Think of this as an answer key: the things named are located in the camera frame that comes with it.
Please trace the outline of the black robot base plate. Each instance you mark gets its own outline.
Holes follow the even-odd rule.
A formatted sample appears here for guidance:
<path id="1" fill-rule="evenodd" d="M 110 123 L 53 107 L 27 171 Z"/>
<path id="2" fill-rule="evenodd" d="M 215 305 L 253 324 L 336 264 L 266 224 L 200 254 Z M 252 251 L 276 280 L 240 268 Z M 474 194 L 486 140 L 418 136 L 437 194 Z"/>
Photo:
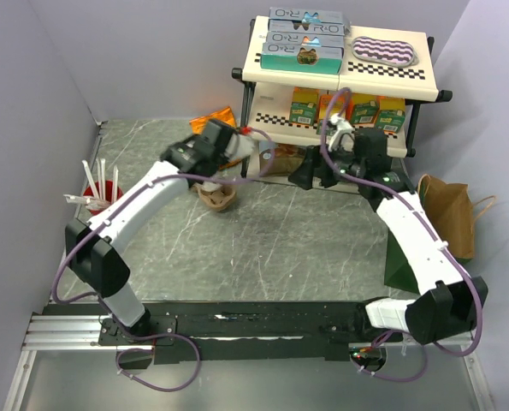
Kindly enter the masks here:
<path id="1" fill-rule="evenodd" d="M 146 307 L 151 318 L 144 341 L 124 334 L 95 303 L 50 304 L 42 314 L 61 325 L 91 319 L 91 347 L 116 348 L 126 370 L 196 360 L 348 361 L 350 348 L 383 333 L 370 324 L 362 302 L 164 301 Z"/>

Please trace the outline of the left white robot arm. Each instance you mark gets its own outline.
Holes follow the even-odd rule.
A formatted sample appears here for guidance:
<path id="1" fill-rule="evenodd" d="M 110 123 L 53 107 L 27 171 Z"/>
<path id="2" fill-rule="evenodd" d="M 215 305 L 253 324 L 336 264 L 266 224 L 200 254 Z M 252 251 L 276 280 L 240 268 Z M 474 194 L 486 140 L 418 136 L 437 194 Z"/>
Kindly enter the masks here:
<path id="1" fill-rule="evenodd" d="M 210 120 L 200 134 L 169 146 L 130 190 L 83 223 L 65 228 L 67 266 L 88 284 L 120 322 L 128 343 L 142 343 L 151 333 L 151 315 L 132 290 L 122 253 L 138 231 L 164 206 L 205 182 L 225 164 L 249 157 L 251 138 L 225 122 Z"/>

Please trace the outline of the white paper coffee cup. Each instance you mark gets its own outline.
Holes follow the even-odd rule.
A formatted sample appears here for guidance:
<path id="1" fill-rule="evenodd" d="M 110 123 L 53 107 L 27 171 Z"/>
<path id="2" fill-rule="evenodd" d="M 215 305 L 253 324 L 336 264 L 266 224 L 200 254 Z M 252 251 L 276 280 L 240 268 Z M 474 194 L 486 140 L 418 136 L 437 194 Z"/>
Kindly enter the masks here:
<path id="1" fill-rule="evenodd" d="M 216 191 L 219 191 L 222 188 L 220 183 L 214 182 L 204 182 L 201 186 L 201 191 L 205 194 L 212 194 Z"/>

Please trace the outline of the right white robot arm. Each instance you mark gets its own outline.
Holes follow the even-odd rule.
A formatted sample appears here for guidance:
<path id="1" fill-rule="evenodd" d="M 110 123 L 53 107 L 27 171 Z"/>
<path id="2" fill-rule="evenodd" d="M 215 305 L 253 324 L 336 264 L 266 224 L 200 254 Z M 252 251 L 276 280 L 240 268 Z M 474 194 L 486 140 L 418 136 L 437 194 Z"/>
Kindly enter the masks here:
<path id="1" fill-rule="evenodd" d="M 373 341 L 385 330 L 410 334 L 418 343 L 472 332 L 471 353 L 482 338 L 482 307 L 488 286 L 471 277 L 452 256 L 447 243 L 430 224 L 419 195 L 404 172 L 393 170 L 388 139 L 379 130 L 363 128 L 352 135 L 351 150 L 341 147 L 343 134 L 307 146 L 301 165 L 288 180 L 304 190 L 318 178 L 328 188 L 353 182 L 398 242 L 417 282 L 415 300 L 380 298 L 364 305 L 354 319 L 355 334 Z"/>

